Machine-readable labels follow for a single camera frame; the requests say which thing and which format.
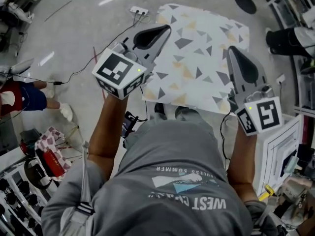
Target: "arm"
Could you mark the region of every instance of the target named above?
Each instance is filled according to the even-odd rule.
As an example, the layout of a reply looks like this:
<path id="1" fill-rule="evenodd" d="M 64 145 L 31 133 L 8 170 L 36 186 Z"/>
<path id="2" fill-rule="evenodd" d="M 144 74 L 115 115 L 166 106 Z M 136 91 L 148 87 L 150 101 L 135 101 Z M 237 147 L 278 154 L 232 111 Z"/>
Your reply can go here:
<path id="1" fill-rule="evenodd" d="M 255 175 L 256 141 L 257 136 L 246 136 L 239 124 L 227 178 L 243 202 L 258 200 L 252 187 Z"/>
<path id="2" fill-rule="evenodd" d="M 90 139 L 88 159 L 95 162 L 109 179 L 120 142 L 128 98 L 119 100 L 108 95 Z"/>

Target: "gray t-shirt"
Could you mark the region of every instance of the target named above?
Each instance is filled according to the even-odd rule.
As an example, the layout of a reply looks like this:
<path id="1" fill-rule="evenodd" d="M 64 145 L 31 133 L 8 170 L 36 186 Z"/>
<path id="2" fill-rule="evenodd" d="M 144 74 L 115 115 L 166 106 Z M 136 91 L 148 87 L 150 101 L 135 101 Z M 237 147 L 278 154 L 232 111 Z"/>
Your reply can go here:
<path id="1" fill-rule="evenodd" d="M 93 235 L 248 236 L 252 217 L 265 208 L 242 203 L 228 184 L 217 140 L 192 122 L 168 120 L 150 128 L 107 182 L 95 163 L 88 161 L 88 172 Z M 81 181 L 77 162 L 43 210 L 45 236 L 58 235 L 64 209 L 80 201 Z"/>

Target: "gray floor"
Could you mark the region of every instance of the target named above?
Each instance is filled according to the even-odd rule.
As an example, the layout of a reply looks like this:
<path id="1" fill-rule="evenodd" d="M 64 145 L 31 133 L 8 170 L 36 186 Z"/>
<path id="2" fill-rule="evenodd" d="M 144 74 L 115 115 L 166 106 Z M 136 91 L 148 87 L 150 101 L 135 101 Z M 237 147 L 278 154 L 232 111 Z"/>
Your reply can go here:
<path id="1" fill-rule="evenodd" d="M 35 58 L 30 69 L 30 77 L 47 80 L 51 75 L 57 80 L 68 80 L 72 72 L 78 71 L 96 52 L 102 50 L 117 34 L 132 25 L 129 13 L 133 5 L 149 9 L 152 22 L 158 8 L 166 3 L 203 8 L 230 19 L 239 21 L 250 28 L 250 53 L 255 55 L 264 65 L 268 81 L 279 95 L 276 78 L 282 73 L 286 81 L 283 85 L 283 112 L 293 114 L 294 84 L 287 57 L 272 56 L 267 51 L 265 29 L 270 27 L 278 30 L 279 25 L 269 8 L 263 8 L 265 0 L 254 0 L 258 9 L 255 15 L 249 15 L 239 9 L 234 0 L 115 0 L 103 6 L 98 4 L 103 0 L 71 0 L 72 2 L 57 12 L 45 22 L 45 19 L 55 10 L 70 0 L 42 0 L 35 8 L 35 18 L 28 28 L 28 38 L 23 43 L 18 60 Z M 43 66 L 40 61 L 54 52 L 54 56 Z M 68 84 L 56 88 L 56 99 L 69 103 L 76 115 L 75 121 L 80 125 L 84 139 L 89 140 L 98 120 L 103 104 L 102 93 L 96 84 L 91 71 L 94 60 L 80 74 L 74 76 Z M 153 110 L 153 104 L 148 103 L 148 111 Z M 141 92 L 136 90 L 129 98 L 128 110 L 140 118 L 145 118 L 145 105 L 141 101 Z M 173 118 L 175 107 L 167 106 L 166 111 Z M 200 111 L 202 116 L 216 130 L 216 137 L 221 144 L 219 126 L 222 115 Z M 58 111 L 23 113 L 26 129 L 37 128 L 43 132 L 49 125 L 66 132 L 69 124 Z M 235 130 L 225 127 L 227 154 L 230 154 L 234 144 Z M 120 148 L 117 161 L 122 157 L 124 149 Z"/>

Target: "strap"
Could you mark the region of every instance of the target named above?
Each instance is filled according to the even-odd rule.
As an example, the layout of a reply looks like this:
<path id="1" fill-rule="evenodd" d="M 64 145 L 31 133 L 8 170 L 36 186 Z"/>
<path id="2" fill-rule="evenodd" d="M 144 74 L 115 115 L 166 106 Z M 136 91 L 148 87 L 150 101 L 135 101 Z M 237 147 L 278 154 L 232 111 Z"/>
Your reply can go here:
<path id="1" fill-rule="evenodd" d="M 91 190 L 90 190 L 90 184 L 89 184 L 89 175 L 87 171 L 87 157 L 88 157 L 89 146 L 90 144 L 87 141 L 84 141 L 82 144 L 83 177 L 82 177 L 82 190 L 81 190 L 81 199 L 80 199 L 80 202 L 82 203 L 91 202 Z"/>

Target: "white box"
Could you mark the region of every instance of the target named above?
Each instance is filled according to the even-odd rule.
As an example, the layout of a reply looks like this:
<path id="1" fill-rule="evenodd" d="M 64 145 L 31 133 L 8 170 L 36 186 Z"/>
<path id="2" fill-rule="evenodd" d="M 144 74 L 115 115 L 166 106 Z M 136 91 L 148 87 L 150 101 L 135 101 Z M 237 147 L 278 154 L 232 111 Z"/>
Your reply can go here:
<path id="1" fill-rule="evenodd" d="M 279 97 L 245 103 L 235 114 L 248 136 L 281 127 L 283 123 Z"/>
<path id="2" fill-rule="evenodd" d="M 101 88 L 122 100 L 142 85 L 150 72 L 144 66 L 107 48 L 92 73 Z"/>

